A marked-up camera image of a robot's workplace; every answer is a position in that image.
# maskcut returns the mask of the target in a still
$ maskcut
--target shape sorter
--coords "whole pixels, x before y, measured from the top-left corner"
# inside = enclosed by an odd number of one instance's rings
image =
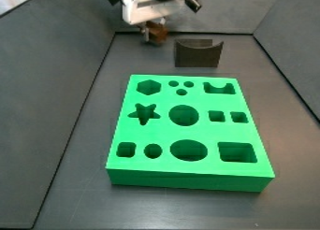
[[[237,80],[133,75],[106,170],[113,184],[262,192],[275,173]]]

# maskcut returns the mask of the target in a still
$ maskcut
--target dark gray tabletop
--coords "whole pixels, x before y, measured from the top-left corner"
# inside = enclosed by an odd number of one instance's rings
[[[101,2],[31,0],[0,19],[0,228],[31,228],[46,199],[114,36]]]
[[[320,120],[320,0],[279,0],[255,31]]]
[[[174,68],[174,39],[224,41],[219,69]],[[274,163],[262,194],[113,186],[105,172],[132,74],[237,78]],[[319,228],[320,128],[252,36],[172,35],[162,47],[117,35],[37,229]]]

